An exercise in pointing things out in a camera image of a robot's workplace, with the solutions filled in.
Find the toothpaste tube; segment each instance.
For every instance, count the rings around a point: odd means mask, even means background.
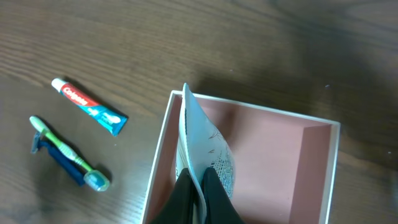
[[[117,136],[119,134],[124,123],[127,121],[125,116],[117,114],[105,106],[100,105],[95,100],[74,87],[71,83],[59,78],[54,78],[51,85],[59,93],[66,96],[70,101],[80,107],[80,109],[99,122],[99,124],[104,126],[104,128],[106,128],[113,136]]]

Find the cardboard box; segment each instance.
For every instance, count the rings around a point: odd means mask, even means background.
[[[182,92],[172,91],[141,223],[162,209],[175,183]],[[232,203],[246,223],[328,223],[340,123],[195,94],[234,154]]]

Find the wood grain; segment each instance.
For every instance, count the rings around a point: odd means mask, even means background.
[[[398,2],[0,0],[1,223],[138,223],[171,90],[343,125],[330,223],[398,223]],[[68,77],[130,118],[114,138],[50,86]],[[79,189],[31,156],[46,119],[112,173]]]

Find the white packet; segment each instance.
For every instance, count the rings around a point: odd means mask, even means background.
[[[177,179],[183,168],[189,169],[199,195],[194,217],[197,216],[199,223],[204,224],[206,202],[201,189],[203,174],[206,168],[213,167],[231,199],[235,179],[234,159],[224,137],[208,119],[187,84],[184,84],[182,92],[175,174]]]

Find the wooden surface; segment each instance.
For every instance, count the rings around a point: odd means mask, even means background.
[[[398,223],[398,2],[0,0],[0,222],[138,223],[171,90],[340,121],[330,223]],[[114,138],[68,77],[130,118]],[[37,114],[113,184],[29,154]]]

